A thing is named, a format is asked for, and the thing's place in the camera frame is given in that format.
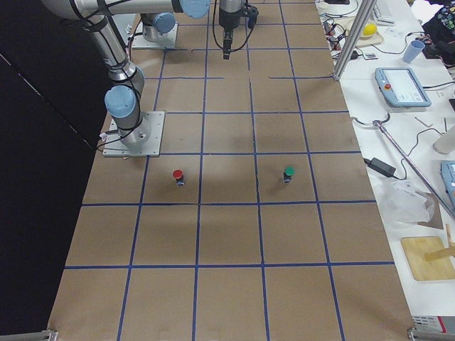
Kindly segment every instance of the cardboard floor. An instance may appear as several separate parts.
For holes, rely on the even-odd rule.
[[[316,7],[256,6],[230,61],[207,18],[182,15],[178,50],[134,50],[142,109],[166,111],[161,156],[97,154],[49,322],[60,340],[407,340]]]

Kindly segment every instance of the white table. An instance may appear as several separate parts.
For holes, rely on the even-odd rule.
[[[410,32],[422,31],[422,27],[405,0],[387,1],[397,22],[393,27],[380,26],[378,28],[385,39],[384,43],[378,47],[384,51],[399,52],[405,46],[405,36]],[[325,11],[339,14],[349,12],[354,8],[355,0],[351,0],[350,5],[330,5]],[[410,42],[414,38],[415,36],[410,36],[407,41]],[[384,54],[373,47],[364,47],[362,51],[374,53],[379,59],[364,60],[359,57],[357,60],[352,60],[348,63],[341,77],[341,87],[350,115],[357,117],[360,121],[372,122],[375,119],[384,119],[390,109],[380,94],[378,84],[373,77],[377,67],[411,67],[423,86],[452,81],[440,60],[427,60],[423,54],[420,54],[411,64],[407,64],[402,61],[402,55]],[[454,91],[455,86],[441,88],[438,91],[428,91],[427,93],[432,101],[431,107],[421,109],[419,112],[391,113],[391,120],[385,124],[387,130],[405,151],[409,151],[415,144],[417,133],[426,129],[426,126],[417,121],[415,117],[428,125],[433,124],[432,127],[444,132],[444,118],[448,118],[447,121],[450,126],[455,124],[455,112],[448,101],[448,98],[455,97]],[[400,165],[402,157],[386,137],[377,129],[365,129],[356,123],[353,125],[363,157],[369,159],[376,157],[389,163],[396,167],[396,175],[402,177],[403,170]],[[435,152],[432,144],[438,138],[439,135],[434,131],[421,134],[419,146],[412,152],[411,159],[442,194],[445,193],[445,187],[439,172],[439,163],[440,160],[455,160],[455,152],[446,156]],[[411,180],[420,190],[428,192],[409,166],[407,166],[407,173],[408,180]],[[438,236],[446,244],[445,231],[391,220],[387,216],[387,212],[381,207],[382,184],[385,178],[370,169],[368,169],[368,174],[411,314],[413,316],[455,316],[455,281],[419,282],[414,280],[400,244],[403,237],[422,236]],[[449,197],[447,195],[444,197],[449,202]],[[455,235],[455,222],[442,207],[441,214],[443,222],[451,224],[452,235]]]

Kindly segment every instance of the power adapter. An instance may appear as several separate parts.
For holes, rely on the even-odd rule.
[[[393,168],[391,165],[386,164],[385,162],[382,162],[378,158],[372,158],[371,160],[364,158],[363,161],[369,168],[377,171],[384,176],[387,176],[388,178],[393,177],[395,174],[395,168]]]
[[[354,50],[352,55],[350,55],[350,59],[355,60],[358,58],[358,56],[359,56],[358,52]]]

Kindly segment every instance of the keyboard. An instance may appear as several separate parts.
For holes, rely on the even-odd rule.
[[[372,17],[374,22],[380,26],[392,26],[395,24],[395,18],[387,6],[386,0],[377,0],[373,8]]]

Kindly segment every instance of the tablet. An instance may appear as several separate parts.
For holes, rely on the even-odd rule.
[[[429,107],[432,101],[409,67],[379,67],[375,70],[379,90],[392,107]]]

